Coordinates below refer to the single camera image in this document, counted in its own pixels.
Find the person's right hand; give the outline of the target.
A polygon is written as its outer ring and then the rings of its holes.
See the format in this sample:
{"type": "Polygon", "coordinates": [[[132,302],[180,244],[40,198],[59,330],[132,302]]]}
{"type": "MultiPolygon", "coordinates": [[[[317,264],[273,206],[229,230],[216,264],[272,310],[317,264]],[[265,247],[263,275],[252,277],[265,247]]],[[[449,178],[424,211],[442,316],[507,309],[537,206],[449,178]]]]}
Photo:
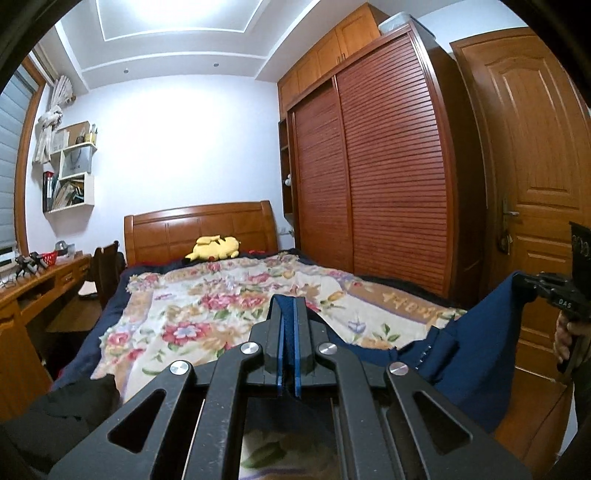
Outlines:
{"type": "Polygon", "coordinates": [[[563,364],[570,359],[570,348],[574,340],[589,336],[589,323],[571,322],[566,314],[561,311],[556,321],[556,330],[553,341],[553,351],[558,362],[563,364]]]}

